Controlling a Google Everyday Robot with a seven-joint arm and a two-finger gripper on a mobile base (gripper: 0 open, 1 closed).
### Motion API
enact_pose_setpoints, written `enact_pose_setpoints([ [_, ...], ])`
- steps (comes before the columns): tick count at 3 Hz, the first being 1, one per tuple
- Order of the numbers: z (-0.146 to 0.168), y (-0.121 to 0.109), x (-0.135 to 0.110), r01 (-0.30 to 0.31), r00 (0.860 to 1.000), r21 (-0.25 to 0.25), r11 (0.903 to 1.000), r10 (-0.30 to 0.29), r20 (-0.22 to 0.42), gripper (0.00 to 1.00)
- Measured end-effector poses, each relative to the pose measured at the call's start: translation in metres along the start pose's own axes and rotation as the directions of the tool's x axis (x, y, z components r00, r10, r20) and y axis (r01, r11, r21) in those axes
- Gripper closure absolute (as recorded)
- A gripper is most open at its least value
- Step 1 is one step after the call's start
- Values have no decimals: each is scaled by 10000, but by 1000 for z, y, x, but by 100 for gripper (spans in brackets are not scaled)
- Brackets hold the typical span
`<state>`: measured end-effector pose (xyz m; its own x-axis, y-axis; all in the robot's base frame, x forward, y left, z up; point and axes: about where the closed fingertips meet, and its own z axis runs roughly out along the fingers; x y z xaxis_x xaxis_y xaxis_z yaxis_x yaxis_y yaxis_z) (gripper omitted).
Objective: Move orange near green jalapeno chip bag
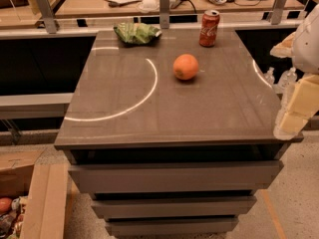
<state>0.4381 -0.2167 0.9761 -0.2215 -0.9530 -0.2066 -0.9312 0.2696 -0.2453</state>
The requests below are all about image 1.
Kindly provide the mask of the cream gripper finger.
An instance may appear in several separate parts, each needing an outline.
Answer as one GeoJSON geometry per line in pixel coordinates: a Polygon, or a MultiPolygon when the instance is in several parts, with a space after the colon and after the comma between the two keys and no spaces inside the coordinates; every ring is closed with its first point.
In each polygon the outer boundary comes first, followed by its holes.
{"type": "Polygon", "coordinates": [[[270,55],[277,58],[291,58],[294,37],[295,33],[291,33],[282,42],[278,43],[270,50],[270,55]]]}
{"type": "Polygon", "coordinates": [[[293,93],[281,121],[280,135],[297,135],[319,111],[319,76],[306,75],[294,84],[293,93]]]}

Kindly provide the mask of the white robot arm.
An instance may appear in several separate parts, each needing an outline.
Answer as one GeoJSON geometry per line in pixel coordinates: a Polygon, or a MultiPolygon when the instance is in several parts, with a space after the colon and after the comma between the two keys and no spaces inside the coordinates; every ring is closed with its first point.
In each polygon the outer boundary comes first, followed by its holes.
{"type": "Polygon", "coordinates": [[[319,4],[297,30],[275,45],[270,54],[292,59],[294,68],[304,73],[284,90],[273,134],[288,140],[295,137],[319,111],[319,4]]]}

